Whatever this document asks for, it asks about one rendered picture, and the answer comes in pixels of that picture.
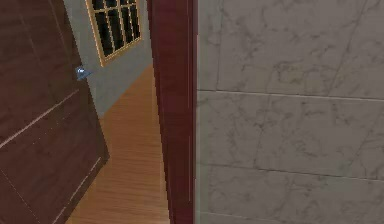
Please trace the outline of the dark red door frame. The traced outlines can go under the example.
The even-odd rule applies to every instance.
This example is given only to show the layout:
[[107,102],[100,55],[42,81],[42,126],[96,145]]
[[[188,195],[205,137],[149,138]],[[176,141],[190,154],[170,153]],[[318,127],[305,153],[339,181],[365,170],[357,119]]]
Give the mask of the dark red door frame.
[[198,0],[147,0],[170,224],[195,224]]

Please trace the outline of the wooden framed grid window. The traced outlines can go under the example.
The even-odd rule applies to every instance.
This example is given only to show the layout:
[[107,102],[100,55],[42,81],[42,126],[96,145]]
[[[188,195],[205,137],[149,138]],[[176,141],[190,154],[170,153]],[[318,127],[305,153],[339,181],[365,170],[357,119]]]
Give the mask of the wooden framed grid window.
[[85,3],[102,67],[142,39],[139,0],[85,0]]

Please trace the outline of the dark brown wooden room door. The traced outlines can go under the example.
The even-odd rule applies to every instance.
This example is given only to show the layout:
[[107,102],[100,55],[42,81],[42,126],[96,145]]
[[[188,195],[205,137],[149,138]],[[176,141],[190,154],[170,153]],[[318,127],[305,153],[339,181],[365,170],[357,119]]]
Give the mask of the dark brown wooden room door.
[[0,224],[65,224],[107,147],[64,0],[0,0]]

